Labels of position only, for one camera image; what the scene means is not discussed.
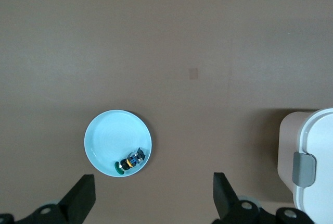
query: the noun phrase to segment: small toy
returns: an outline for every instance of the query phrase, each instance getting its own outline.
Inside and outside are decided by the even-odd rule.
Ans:
[[[137,164],[141,163],[145,159],[146,155],[139,148],[137,151],[133,151],[128,155],[126,159],[122,159],[120,162],[114,163],[116,171],[123,175],[126,170],[135,167]]]

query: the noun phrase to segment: white lid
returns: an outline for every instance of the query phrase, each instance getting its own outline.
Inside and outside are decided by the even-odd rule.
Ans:
[[[333,108],[309,116],[299,132],[298,152],[316,160],[315,181],[306,188],[295,185],[296,207],[317,224],[333,220]]]

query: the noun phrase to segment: light blue plate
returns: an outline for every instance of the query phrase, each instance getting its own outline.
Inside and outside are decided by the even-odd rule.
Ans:
[[[120,175],[114,163],[141,148],[143,162]],[[146,125],[135,115],[123,110],[110,110],[98,115],[88,126],[84,148],[89,161],[100,172],[113,177],[131,176],[147,163],[151,153],[151,136]]]

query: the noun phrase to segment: white container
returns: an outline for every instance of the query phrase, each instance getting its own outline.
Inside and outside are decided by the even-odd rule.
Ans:
[[[317,224],[333,223],[333,108],[283,119],[278,173],[296,208]]]

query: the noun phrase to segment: gray latch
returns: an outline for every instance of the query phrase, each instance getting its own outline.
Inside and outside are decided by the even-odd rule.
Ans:
[[[309,154],[293,154],[292,181],[302,188],[311,186],[316,177],[316,159]]]

